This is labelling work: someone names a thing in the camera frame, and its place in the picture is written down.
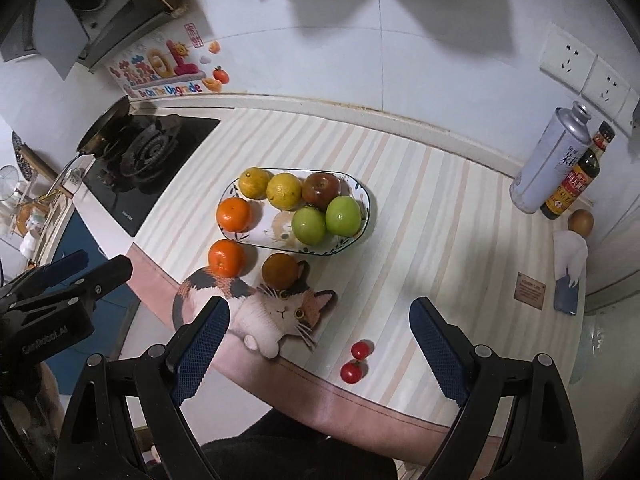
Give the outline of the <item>red cherry tomato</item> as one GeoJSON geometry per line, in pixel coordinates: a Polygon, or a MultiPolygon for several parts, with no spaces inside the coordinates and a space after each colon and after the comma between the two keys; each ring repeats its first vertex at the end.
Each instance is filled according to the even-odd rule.
{"type": "Polygon", "coordinates": [[[341,367],[340,376],[346,384],[356,384],[363,378],[363,368],[358,361],[347,362],[341,367]]]}
{"type": "Polygon", "coordinates": [[[369,341],[360,340],[355,342],[350,349],[352,357],[356,361],[365,361],[372,352],[372,347],[369,341]]]}

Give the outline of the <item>dark orange persimmon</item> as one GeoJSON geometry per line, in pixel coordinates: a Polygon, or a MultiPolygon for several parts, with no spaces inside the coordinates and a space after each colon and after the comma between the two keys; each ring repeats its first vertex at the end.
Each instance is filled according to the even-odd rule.
{"type": "Polygon", "coordinates": [[[265,260],[260,273],[265,285],[277,290],[285,290],[298,279],[298,263],[293,257],[277,252],[265,260]]]}

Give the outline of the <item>bright orange tangerine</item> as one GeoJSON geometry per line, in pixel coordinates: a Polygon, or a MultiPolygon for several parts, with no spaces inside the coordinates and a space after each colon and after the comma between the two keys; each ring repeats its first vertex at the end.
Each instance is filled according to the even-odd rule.
{"type": "Polygon", "coordinates": [[[250,203],[241,197],[222,200],[216,210],[218,226],[224,231],[239,233],[246,231],[253,222],[250,203]]]}

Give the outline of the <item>green apple large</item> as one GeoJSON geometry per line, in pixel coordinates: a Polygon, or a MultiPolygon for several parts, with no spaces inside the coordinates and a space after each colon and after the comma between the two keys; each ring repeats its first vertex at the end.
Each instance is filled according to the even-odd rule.
{"type": "Polygon", "coordinates": [[[350,196],[337,196],[326,207],[326,229],[333,235],[350,237],[360,229],[361,212],[350,196]]]}

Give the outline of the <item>green apple small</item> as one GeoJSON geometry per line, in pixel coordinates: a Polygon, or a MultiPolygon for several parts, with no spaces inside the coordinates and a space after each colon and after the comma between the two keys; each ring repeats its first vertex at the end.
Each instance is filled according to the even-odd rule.
{"type": "Polygon", "coordinates": [[[308,246],[316,246],[326,236],[326,219],[324,214],[314,207],[302,207],[293,216],[292,231],[299,242],[308,246]]]}

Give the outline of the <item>yellow orange fruit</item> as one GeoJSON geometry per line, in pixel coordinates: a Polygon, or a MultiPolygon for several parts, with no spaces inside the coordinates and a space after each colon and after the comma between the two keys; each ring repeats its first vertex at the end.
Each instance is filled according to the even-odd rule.
{"type": "Polygon", "coordinates": [[[239,177],[239,189],[242,195],[249,200],[263,200],[267,194],[267,188],[272,173],[264,168],[250,167],[245,169],[239,177]]]}

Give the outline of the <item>dish rack with dishes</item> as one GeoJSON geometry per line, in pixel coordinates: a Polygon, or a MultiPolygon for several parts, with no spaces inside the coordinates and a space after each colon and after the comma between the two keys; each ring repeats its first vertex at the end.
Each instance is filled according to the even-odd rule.
{"type": "Polygon", "coordinates": [[[21,242],[26,234],[28,214],[38,207],[47,210],[60,196],[71,198],[67,188],[59,185],[50,191],[58,174],[22,138],[7,126],[1,127],[1,263],[4,272],[17,274],[26,266],[21,242]]]}

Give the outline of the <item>small brown label card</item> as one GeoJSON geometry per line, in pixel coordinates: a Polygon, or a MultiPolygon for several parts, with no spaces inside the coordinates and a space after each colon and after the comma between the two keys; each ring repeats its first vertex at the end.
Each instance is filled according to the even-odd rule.
{"type": "Polygon", "coordinates": [[[544,307],[544,296],[546,296],[546,284],[518,272],[513,294],[514,300],[541,310],[544,307]]]}

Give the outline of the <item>cat shaped mat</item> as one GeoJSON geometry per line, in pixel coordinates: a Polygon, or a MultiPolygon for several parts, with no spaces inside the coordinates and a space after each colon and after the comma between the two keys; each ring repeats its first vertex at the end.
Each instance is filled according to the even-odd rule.
{"type": "Polygon", "coordinates": [[[308,273],[309,264],[299,261],[293,285],[277,290],[262,283],[253,287],[242,278],[223,278],[206,268],[198,269],[178,287],[172,302],[172,322],[175,328],[190,323],[209,299],[222,298],[229,308],[228,330],[248,350],[273,359],[285,337],[298,337],[313,349],[314,328],[337,296],[333,290],[316,292],[310,288],[308,273]]]}

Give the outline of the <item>black gas stove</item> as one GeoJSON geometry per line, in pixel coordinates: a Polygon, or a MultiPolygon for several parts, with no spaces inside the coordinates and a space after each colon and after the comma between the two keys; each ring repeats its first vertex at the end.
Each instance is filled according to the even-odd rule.
{"type": "Polygon", "coordinates": [[[182,166],[218,127],[216,118],[131,116],[84,177],[102,207],[134,236],[182,166]]]}

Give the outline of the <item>white tissue pack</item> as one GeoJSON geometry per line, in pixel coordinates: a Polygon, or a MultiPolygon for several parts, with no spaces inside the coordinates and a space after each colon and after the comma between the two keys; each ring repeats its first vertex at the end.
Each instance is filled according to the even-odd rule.
{"type": "Polygon", "coordinates": [[[568,315],[578,311],[579,280],[588,258],[586,240],[571,230],[553,233],[555,310],[568,315]]]}

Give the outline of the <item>black frying pan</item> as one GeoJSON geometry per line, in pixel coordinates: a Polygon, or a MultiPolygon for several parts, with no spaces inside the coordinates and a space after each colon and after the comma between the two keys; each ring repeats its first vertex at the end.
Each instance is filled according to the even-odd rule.
{"type": "Polygon", "coordinates": [[[104,155],[108,146],[113,144],[119,136],[119,130],[126,124],[129,110],[129,98],[128,96],[122,96],[93,123],[78,142],[76,155],[64,166],[52,182],[48,189],[49,194],[63,185],[70,168],[82,156],[91,155],[99,158],[104,155]]]}

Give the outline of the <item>oval floral ceramic plate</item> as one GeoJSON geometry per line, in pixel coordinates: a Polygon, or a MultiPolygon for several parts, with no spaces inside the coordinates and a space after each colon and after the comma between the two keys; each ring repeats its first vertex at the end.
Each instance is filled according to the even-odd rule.
{"type": "Polygon", "coordinates": [[[370,213],[368,190],[350,174],[254,167],[224,189],[216,221],[234,242],[332,256],[363,237],[370,213]]]}

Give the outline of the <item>brown egg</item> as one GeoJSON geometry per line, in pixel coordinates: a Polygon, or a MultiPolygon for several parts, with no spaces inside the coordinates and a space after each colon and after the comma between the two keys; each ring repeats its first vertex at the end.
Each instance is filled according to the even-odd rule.
{"type": "Polygon", "coordinates": [[[567,229],[573,231],[583,238],[587,238],[594,227],[594,218],[590,211],[577,209],[567,220],[567,229]]]}

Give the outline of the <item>yellow lemon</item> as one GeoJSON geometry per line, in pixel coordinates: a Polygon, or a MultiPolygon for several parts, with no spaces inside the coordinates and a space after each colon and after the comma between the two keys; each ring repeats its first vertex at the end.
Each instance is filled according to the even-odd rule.
{"type": "Polygon", "coordinates": [[[294,210],[302,199],[302,188],[302,181],[294,174],[288,172],[276,174],[268,182],[267,200],[271,206],[279,210],[294,210]]]}

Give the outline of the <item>soy sauce bottle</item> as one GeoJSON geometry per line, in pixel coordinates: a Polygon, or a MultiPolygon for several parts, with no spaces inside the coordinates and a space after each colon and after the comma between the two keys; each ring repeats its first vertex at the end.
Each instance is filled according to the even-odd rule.
{"type": "Polygon", "coordinates": [[[601,122],[590,148],[582,154],[561,184],[541,205],[540,210],[548,219],[559,218],[600,174],[600,159],[614,138],[615,131],[611,125],[601,122]]]}

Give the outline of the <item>red apple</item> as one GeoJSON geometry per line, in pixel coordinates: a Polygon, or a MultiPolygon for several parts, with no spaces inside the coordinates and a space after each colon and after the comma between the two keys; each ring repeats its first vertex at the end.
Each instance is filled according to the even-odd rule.
{"type": "Polygon", "coordinates": [[[329,203],[340,194],[340,181],[328,172],[314,172],[306,177],[303,183],[303,202],[321,211],[325,211],[329,203]]]}

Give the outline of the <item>white gas canister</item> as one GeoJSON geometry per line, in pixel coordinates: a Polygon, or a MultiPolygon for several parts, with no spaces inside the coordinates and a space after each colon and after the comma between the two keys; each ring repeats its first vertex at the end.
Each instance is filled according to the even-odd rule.
{"type": "Polygon", "coordinates": [[[587,107],[574,101],[557,107],[528,161],[510,186],[514,206],[534,214],[560,185],[591,144],[587,107]]]}

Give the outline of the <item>range hood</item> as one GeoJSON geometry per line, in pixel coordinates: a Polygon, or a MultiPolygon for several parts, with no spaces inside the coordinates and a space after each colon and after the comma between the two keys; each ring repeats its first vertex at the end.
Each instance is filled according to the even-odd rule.
{"type": "Polygon", "coordinates": [[[1,0],[1,59],[39,55],[66,78],[176,18],[183,0],[1,0]]]}

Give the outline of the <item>colourful wall sticker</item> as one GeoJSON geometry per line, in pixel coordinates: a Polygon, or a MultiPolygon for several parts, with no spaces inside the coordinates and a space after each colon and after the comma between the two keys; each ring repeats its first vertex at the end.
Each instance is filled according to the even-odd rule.
{"type": "Polygon", "coordinates": [[[220,93],[230,84],[220,42],[194,18],[150,32],[106,68],[133,101],[220,93]]]}

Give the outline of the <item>white wall socket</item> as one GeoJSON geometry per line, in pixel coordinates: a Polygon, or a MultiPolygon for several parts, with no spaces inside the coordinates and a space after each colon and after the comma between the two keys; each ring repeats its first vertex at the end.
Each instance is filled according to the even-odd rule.
{"type": "Polygon", "coordinates": [[[634,112],[639,91],[602,56],[555,24],[549,25],[539,69],[597,107],[626,136],[638,127],[634,112]]]}

